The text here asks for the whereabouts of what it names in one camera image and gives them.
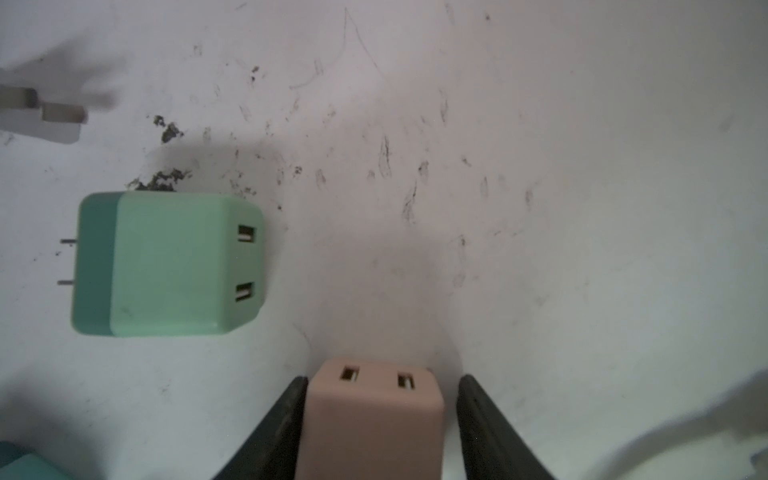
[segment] power adapter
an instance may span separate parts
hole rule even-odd
[[[331,359],[306,391],[296,480],[439,480],[445,402],[430,371]]]
[[[75,243],[75,240],[63,240]],[[102,336],[226,333],[264,295],[264,219],[230,195],[92,194],[78,217],[72,326]]]

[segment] light green charger body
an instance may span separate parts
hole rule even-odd
[[[264,219],[229,195],[92,194],[80,204],[72,325],[106,336],[226,333],[264,297]]]

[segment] white tabletop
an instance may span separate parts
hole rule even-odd
[[[0,3],[0,68],[90,111],[71,145],[0,134],[0,436],[83,480],[210,478],[294,376],[346,354],[431,367],[451,404],[474,374],[564,480],[743,478],[768,439],[707,409],[765,391],[767,15]],[[184,136],[162,144],[155,115]],[[178,191],[263,209],[261,313],[78,335],[56,286],[78,203],[173,168]],[[715,426],[657,430],[688,415]],[[455,420],[444,477],[464,477]]]

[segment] teal object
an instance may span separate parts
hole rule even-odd
[[[80,204],[72,326],[102,336],[226,333],[264,298],[264,219],[230,195],[92,194]]]
[[[0,480],[72,480],[34,453],[0,442]]]

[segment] usb port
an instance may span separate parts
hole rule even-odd
[[[410,373],[398,373],[397,374],[397,386],[401,389],[413,390],[413,375]]]
[[[237,226],[237,241],[238,242],[251,242],[256,239],[256,229],[253,227],[246,227],[245,225]]]
[[[341,380],[346,382],[356,382],[359,371],[360,367],[358,366],[345,366],[344,371],[341,372]]]
[[[253,282],[241,283],[235,289],[235,301],[240,302],[253,295]]]

